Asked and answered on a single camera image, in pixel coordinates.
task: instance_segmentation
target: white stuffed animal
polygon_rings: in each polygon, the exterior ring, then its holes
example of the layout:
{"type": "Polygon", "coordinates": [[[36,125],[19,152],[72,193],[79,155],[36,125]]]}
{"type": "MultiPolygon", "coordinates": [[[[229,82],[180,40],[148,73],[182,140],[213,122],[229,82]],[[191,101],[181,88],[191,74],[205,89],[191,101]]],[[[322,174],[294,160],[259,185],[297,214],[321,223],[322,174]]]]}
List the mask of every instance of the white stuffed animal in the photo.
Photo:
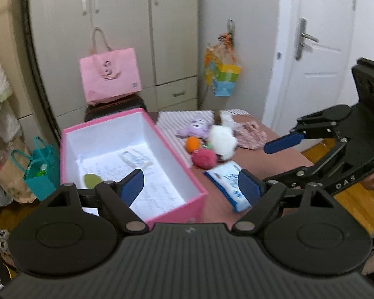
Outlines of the white stuffed animal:
{"type": "Polygon", "coordinates": [[[220,156],[220,160],[231,159],[238,144],[230,127],[218,125],[212,126],[208,141],[212,144],[215,154],[220,156]]]}

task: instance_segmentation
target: pink floral cloth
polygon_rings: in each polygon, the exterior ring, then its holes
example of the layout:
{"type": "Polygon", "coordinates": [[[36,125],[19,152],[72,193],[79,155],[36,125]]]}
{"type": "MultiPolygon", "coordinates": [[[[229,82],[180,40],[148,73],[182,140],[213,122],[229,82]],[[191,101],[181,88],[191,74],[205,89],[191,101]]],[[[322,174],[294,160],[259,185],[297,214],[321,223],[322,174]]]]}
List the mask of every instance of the pink floral cloth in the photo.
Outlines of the pink floral cloth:
{"type": "Polygon", "coordinates": [[[259,129],[256,121],[243,122],[235,131],[238,146],[249,150],[258,150],[266,144],[267,134],[259,129]]]}

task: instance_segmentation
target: white door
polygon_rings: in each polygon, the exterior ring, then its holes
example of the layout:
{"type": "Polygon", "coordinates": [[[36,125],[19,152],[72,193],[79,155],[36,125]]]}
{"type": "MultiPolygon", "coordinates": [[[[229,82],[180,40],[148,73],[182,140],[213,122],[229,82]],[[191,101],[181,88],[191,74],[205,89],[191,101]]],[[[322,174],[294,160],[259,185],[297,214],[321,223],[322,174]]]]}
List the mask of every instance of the white door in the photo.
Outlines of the white door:
{"type": "Polygon", "coordinates": [[[196,76],[198,0],[152,0],[157,84],[196,76]]]}
{"type": "Polygon", "coordinates": [[[82,0],[29,0],[32,37],[54,116],[86,106],[79,59],[89,56],[89,6],[82,0]]]}
{"type": "MultiPolygon", "coordinates": [[[[297,118],[337,104],[353,34],[353,0],[301,0],[300,10],[306,34],[319,42],[305,39],[302,58],[293,62],[276,127],[280,135],[288,134],[297,118]]],[[[318,142],[305,140],[295,148],[303,151],[318,142]]]]}
{"type": "MultiPolygon", "coordinates": [[[[154,85],[148,0],[91,0],[93,25],[101,27],[115,49],[134,47],[144,88],[154,85]]],[[[98,52],[103,53],[97,34],[98,52]]]]}

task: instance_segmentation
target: red yarn ball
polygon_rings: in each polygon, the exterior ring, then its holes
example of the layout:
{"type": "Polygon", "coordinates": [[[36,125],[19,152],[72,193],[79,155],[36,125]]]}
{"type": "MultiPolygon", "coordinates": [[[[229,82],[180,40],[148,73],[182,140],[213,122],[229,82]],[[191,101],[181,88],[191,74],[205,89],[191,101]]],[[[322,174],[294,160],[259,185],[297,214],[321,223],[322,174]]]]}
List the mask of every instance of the red yarn ball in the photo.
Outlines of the red yarn ball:
{"type": "Polygon", "coordinates": [[[210,170],[217,165],[217,155],[213,150],[201,148],[193,153],[192,162],[204,170],[210,170]]]}

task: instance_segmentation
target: orange pom pom ball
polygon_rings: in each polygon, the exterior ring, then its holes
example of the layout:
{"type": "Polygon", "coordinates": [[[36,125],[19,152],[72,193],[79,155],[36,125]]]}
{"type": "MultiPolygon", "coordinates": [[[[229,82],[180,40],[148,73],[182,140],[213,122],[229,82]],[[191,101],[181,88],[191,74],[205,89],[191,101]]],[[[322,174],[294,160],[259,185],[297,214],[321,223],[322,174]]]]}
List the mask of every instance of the orange pom pom ball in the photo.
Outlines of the orange pom pom ball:
{"type": "Polygon", "coordinates": [[[191,136],[186,139],[186,151],[190,154],[201,148],[201,140],[198,137],[191,136]]]}

